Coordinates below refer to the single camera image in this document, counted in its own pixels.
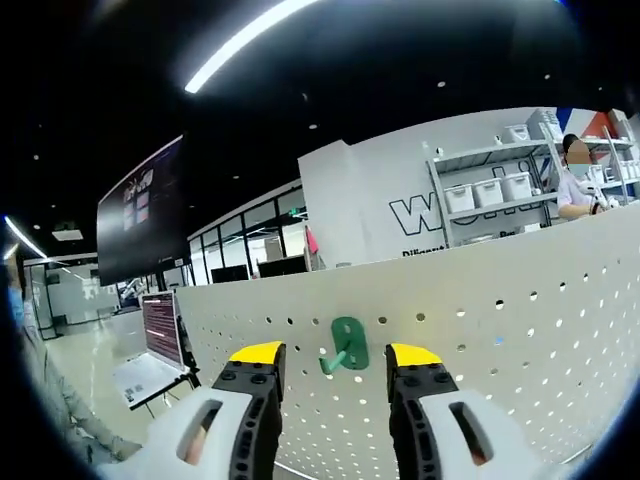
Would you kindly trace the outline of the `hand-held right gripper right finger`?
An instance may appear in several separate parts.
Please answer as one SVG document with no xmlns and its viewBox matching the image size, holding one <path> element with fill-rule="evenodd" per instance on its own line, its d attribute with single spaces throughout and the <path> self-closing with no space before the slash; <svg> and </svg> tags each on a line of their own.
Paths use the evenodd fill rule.
<svg viewBox="0 0 640 480">
<path fill-rule="evenodd" d="M 461 389 L 429 350 L 385 347 L 389 432 L 401 479 L 533 479 L 542 461 L 514 418 Z"/>
</svg>

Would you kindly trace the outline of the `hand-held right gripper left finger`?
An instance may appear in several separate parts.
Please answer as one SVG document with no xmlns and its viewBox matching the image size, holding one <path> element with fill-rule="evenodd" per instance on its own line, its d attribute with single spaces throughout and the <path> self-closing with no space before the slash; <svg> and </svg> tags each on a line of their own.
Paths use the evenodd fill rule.
<svg viewBox="0 0 640 480">
<path fill-rule="evenodd" d="M 286 344 L 234 353 L 212 386 L 200 386 L 149 426 L 127 460 L 100 479 L 271 479 L 282 433 Z"/>
</svg>

